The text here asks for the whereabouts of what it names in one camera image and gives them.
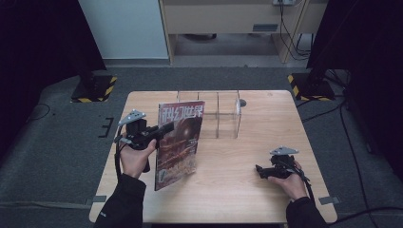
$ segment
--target glass box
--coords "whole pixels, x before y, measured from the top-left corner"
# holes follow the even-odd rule
[[[205,101],[201,139],[236,139],[240,129],[240,94],[237,90],[179,91],[178,102]]]

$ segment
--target black stand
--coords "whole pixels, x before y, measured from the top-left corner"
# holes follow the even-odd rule
[[[293,73],[292,84],[294,95],[297,100],[320,100],[335,98],[335,93],[327,81],[320,81],[317,83],[310,83],[310,73]]]
[[[113,76],[92,76],[91,82],[81,78],[80,83],[71,95],[71,101],[81,102],[84,99],[90,102],[102,102],[107,99],[109,90],[113,87]]]
[[[323,59],[310,73],[293,73],[289,76],[291,87],[297,100],[334,100],[335,93],[325,78]]]

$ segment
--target metal bracket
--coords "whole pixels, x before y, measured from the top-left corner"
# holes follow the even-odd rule
[[[133,109],[126,117],[124,117],[121,121],[119,121],[118,126],[135,122],[143,117],[145,117],[145,113]]]
[[[277,149],[270,151],[271,155],[290,155],[290,154],[297,154],[298,151],[296,149],[288,148],[285,146],[281,146]]]

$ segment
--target person's left hand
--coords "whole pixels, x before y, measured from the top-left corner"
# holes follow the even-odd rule
[[[134,150],[126,145],[121,151],[121,161],[124,173],[138,179],[143,173],[148,156],[155,150],[157,141],[152,140],[144,150]]]

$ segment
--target magazine cover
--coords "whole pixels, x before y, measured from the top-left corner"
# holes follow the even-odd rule
[[[196,171],[196,151],[202,129],[204,102],[160,104],[158,125],[174,123],[160,140],[156,156],[155,191]]]

